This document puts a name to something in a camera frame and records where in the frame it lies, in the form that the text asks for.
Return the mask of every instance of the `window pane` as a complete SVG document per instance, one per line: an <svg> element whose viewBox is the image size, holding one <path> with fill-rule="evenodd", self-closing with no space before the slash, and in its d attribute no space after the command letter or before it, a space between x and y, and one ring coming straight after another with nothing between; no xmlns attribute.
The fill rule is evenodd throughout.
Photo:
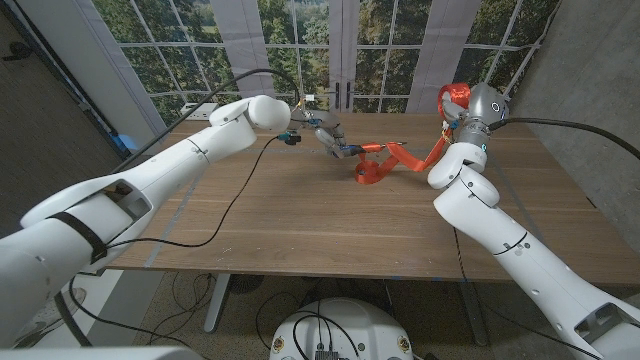
<svg viewBox="0 0 640 360"><path fill-rule="evenodd" d="M266 44L294 44L290 0L258 0Z"/></svg>
<svg viewBox="0 0 640 360"><path fill-rule="evenodd" d="M549 15L558 4L558 0L525 1L511 28L508 45L522 46L533 44L544 30Z"/></svg>
<svg viewBox="0 0 640 360"><path fill-rule="evenodd" d="M215 102L218 103L219 106L230 104L234 101L242 100L242 96L235 94L224 94L224 95L216 95Z"/></svg>
<svg viewBox="0 0 640 360"><path fill-rule="evenodd" d="M117 42L148 42L138 15L128 0L93 0L102 20Z"/></svg>
<svg viewBox="0 0 640 360"><path fill-rule="evenodd" d="M155 41L187 41L168 0L137 0Z"/></svg>
<svg viewBox="0 0 640 360"><path fill-rule="evenodd" d="M329 50L300 49L300 61L305 94L326 94L329 91Z"/></svg>
<svg viewBox="0 0 640 360"><path fill-rule="evenodd" d="M400 0L396 12L393 43L421 45L429 18L431 0Z"/></svg>
<svg viewBox="0 0 640 360"><path fill-rule="evenodd" d="M329 98L318 98L315 101L308 101L305 103L305 108L309 110L324 110L329 111Z"/></svg>
<svg viewBox="0 0 640 360"><path fill-rule="evenodd" d="M404 113L409 99L382 99L382 112Z"/></svg>
<svg viewBox="0 0 640 360"><path fill-rule="evenodd" d="M515 7L516 0L482 0L467 43L500 45Z"/></svg>
<svg viewBox="0 0 640 360"><path fill-rule="evenodd" d="M384 93L409 95L420 50L391 50Z"/></svg>
<svg viewBox="0 0 640 360"><path fill-rule="evenodd" d="M522 83L522 79L524 79L524 75L527 73L527 70L529 70L529 66L531 66L531 64L533 63L533 58L535 57L536 55L534 53L531 59L529 59L529 62L527 63L527 65L524 66L524 70L520 73L520 75L518 75L518 79L513 84L513 87L511 87L511 90L509 90L509 94L508 94L509 97L513 98L513 96L516 94L516 91L518 91L518 88L520 87L520 83Z"/></svg>
<svg viewBox="0 0 640 360"><path fill-rule="evenodd" d="M269 67L289 74L299 84L298 60L296 49L292 48L267 48ZM277 93L293 93L291 84L280 76L273 76L273 87Z"/></svg>
<svg viewBox="0 0 640 360"><path fill-rule="evenodd" d="M391 0L360 0L358 44L389 43L393 4Z"/></svg>
<svg viewBox="0 0 640 360"><path fill-rule="evenodd" d="M484 81L495 55L496 50L464 49L453 82L463 82L473 86Z"/></svg>
<svg viewBox="0 0 640 360"><path fill-rule="evenodd" d="M295 0L298 43L329 44L329 2Z"/></svg>
<svg viewBox="0 0 640 360"><path fill-rule="evenodd" d="M205 96L207 96L207 94L201 94L201 93L186 94L187 102L200 102L200 100L204 99Z"/></svg>
<svg viewBox="0 0 640 360"><path fill-rule="evenodd" d="M276 99L286 102L289 106L296 106L298 103L295 96L276 96Z"/></svg>
<svg viewBox="0 0 640 360"><path fill-rule="evenodd" d="M144 89L150 94L177 90L156 49L122 48Z"/></svg>
<svg viewBox="0 0 640 360"><path fill-rule="evenodd" d="M363 95L380 94L386 52L387 50L358 50L355 91Z"/></svg>
<svg viewBox="0 0 640 360"><path fill-rule="evenodd" d="M529 49L503 51L498 59L496 70L491 76L489 85L503 92L507 88L507 85L509 85L509 82L511 82L511 78L513 78L516 71L518 71L520 64L522 64L528 52Z"/></svg>
<svg viewBox="0 0 640 360"><path fill-rule="evenodd" d="M151 100L167 126L182 115L180 109L184 106L184 101L180 95L157 96L152 97Z"/></svg>
<svg viewBox="0 0 640 360"><path fill-rule="evenodd" d="M182 90L207 90L190 48L161 47L160 51Z"/></svg>
<svg viewBox="0 0 640 360"><path fill-rule="evenodd" d="M196 47L196 56L200 60L204 76L213 89L225 81L233 79L231 65L227 58L227 52L219 47ZM226 91L238 91L238 85L231 84Z"/></svg>
<svg viewBox="0 0 640 360"><path fill-rule="evenodd" d="M175 1L175 4L182 24L187 27L191 41L222 42L209 0L182 0Z"/></svg>
<svg viewBox="0 0 640 360"><path fill-rule="evenodd" d="M353 112L357 113L373 113L378 112L379 99L353 99Z"/></svg>

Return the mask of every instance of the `floor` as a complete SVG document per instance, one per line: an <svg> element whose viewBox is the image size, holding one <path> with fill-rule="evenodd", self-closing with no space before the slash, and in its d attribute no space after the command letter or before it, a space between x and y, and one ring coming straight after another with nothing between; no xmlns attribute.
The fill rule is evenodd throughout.
<svg viewBox="0 0 640 360"><path fill-rule="evenodd" d="M165 318L180 313L171 294L172 285L177 300L183 307L194 304L194 280L198 298L208 301L210 295L203 296L207 289L206 275L199 273L165 273L156 296L149 307L142 327L154 329ZM416 355L424 359L568 359L571 354L564 346L532 334L505 322L484 310L484 319L490 337L490 345L477 346L462 306L458 284L449 282L398 281L387 280L395 318L406 329ZM315 286L316 291L309 290ZM262 284L246 294L231 292L215 334L202 330L207 304L190 318L184 314L167 321L157 331L171 333L188 343L196 352L209 359L268 359L269 352L260 342L255 329L258 308L272 295L287 291L288 296L278 296L268 302L259 317L259 327L263 338L270 343L279 323L296 311L300 302L309 296L328 298L347 296L368 301L382 309L387 309L388 301L381 280L275 277L266 276ZM491 306L526 326L547 334L554 334L542 313L533 302L514 284L477 284L481 302ZM640 293L640 289L605 289L612 294L628 298ZM629 300L640 305L640 294ZM144 345L149 335L138 333L136 345ZM155 345L173 345L171 340L160 339Z"/></svg>

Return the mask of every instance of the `orange object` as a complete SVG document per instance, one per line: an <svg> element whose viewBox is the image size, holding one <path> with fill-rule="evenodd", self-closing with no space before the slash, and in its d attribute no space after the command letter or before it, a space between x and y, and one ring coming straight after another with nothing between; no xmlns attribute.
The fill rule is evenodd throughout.
<svg viewBox="0 0 640 360"><path fill-rule="evenodd" d="M365 185L375 184L387 176L399 162L413 171L424 171L429 167L429 165L438 161L438 158L440 158L440 155L442 154L444 144L447 142L446 139L451 136L452 132L453 131L451 129L447 129L443 132L442 136L438 139L438 142L424 161L417 159L411 155L407 149L402 147L402 145L395 142L386 143L384 145L376 143L361 145L367 152L380 152L386 147L389 149L391 156L389 156L382 164L378 164L373 160L367 160L366 154L359 154L360 163L356 166L356 181Z"/></svg>
<svg viewBox="0 0 640 360"><path fill-rule="evenodd" d="M451 95L451 102L458 104L465 109L469 107L469 98L471 97L471 89L469 89L469 85L465 83L445 85L438 93L438 112L442 117L444 117L444 110L442 109L442 95L444 95L445 92L449 92L449 95Z"/></svg>

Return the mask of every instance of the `wall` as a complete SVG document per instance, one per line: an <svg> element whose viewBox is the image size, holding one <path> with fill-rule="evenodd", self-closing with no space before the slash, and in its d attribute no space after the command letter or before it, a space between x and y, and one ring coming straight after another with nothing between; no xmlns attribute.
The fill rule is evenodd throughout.
<svg viewBox="0 0 640 360"><path fill-rule="evenodd" d="M105 117L139 148L154 136L140 109L94 39L73 0L20 5Z"/></svg>
<svg viewBox="0 0 640 360"><path fill-rule="evenodd" d="M638 34L640 2L564 0L512 101L512 116L594 125L640 148ZM584 131L532 129L640 252L640 162L609 140Z"/></svg>
<svg viewBox="0 0 640 360"><path fill-rule="evenodd" d="M0 14L0 56L23 41ZM30 208L76 182L104 175L120 159L34 54L0 61L0 237Z"/></svg>

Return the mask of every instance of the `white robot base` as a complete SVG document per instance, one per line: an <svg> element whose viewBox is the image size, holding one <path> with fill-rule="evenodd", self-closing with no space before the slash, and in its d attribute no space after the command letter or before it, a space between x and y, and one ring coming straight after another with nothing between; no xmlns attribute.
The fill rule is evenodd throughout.
<svg viewBox="0 0 640 360"><path fill-rule="evenodd" d="M316 316L318 312L327 323ZM411 342L402 326L386 312L364 301L332 298L321 300L320 305L314 302L301 308L276 330L271 342L270 360L305 358L294 342L294 327L298 345L308 359L413 359ZM345 333L349 334L353 344Z"/></svg>

